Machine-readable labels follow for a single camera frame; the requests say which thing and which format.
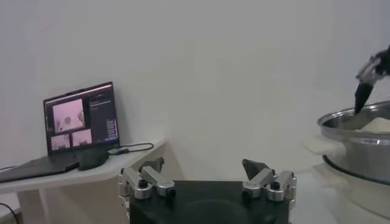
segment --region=black cable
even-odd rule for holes
[[[7,166],[7,167],[0,168],[0,170],[11,169],[11,168],[14,168],[14,167],[15,167],[15,166]]]
[[[137,150],[129,150],[129,149],[122,149],[122,150],[120,150],[121,148],[124,148],[124,147],[136,147],[136,146],[141,146],[141,145],[149,145],[150,147],[145,148],[145,149],[137,149]],[[118,156],[118,155],[121,155],[121,154],[130,153],[130,152],[147,151],[147,150],[150,150],[152,148],[154,148],[154,145],[153,145],[153,143],[150,143],[150,142],[139,143],[139,144],[130,144],[130,145],[120,145],[119,147],[115,147],[115,148],[112,148],[112,149],[108,150],[108,153],[110,155],[113,155],[113,156]]]
[[[153,143],[150,143],[150,142],[139,143],[139,144],[132,144],[132,145],[120,145],[118,148],[120,149],[120,148],[124,148],[124,147],[135,147],[135,146],[140,146],[140,145],[149,145],[150,147],[149,148],[145,148],[145,149],[129,150],[129,152],[141,152],[141,151],[147,151],[147,150],[150,150],[150,149],[154,148]]]
[[[15,218],[16,224],[19,224],[19,220],[18,220],[18,218],[17,218],[15,212],[12,210],[12,208],[9,207],[8,205],[4,204],[4,203],[0,203],[0,205],[3,205],[3,206],[5,206],[5,207],[7,207],[7,208],[11,211],[11,213],[13,214],[13,217]]]

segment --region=white wall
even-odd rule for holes
[[[0,167],[45,153],[41,100],[112,80],[122,142],[164,133],[188,179],[241,159],[306,169],[300,140],[351,107],[390,44],[387,0],[0,2]],[[375,95],[388,92],[381,83]]]

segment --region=white shelf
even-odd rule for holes
[[[2,183],[0,184],[0,194],[89,183],[113,178],[119,173],[122,167],[129,167],[160,148],[165,143],[165,139],[155,139],[152,143],[154,144],[154,148],[151,150],[110,156],[105,164],[91,170],[79,171],[74,169],[58,175]]]

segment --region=laptop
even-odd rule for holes
[[[43,101],[48,156],[0,173],[0,183],[64,173],[78,155],[119,147],[112,82]]]

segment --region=metal bracket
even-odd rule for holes
[[[125,181],[124,187],[126,187],[127,184],[130,186],[136,199],[144,200],[151,197],[152,185],[150,183],[142,179],[131,167],[125,168],[122,171],[122,184],[123,181]]]
[[[251,180],[243,182],[243,193],[249,198],[258,198],[261,189],[274,180],[274,170],[265,168]]]
[[[297,177],[292,171],[282,171],[271,184],[266,186],[267,198],[270,201],[290,201],[290,209],[295,205]]]
[[[142,167],[141,176],[156,187],[156,193],[163,197],[176,195],[175,182],[165,178],[151,166]]]

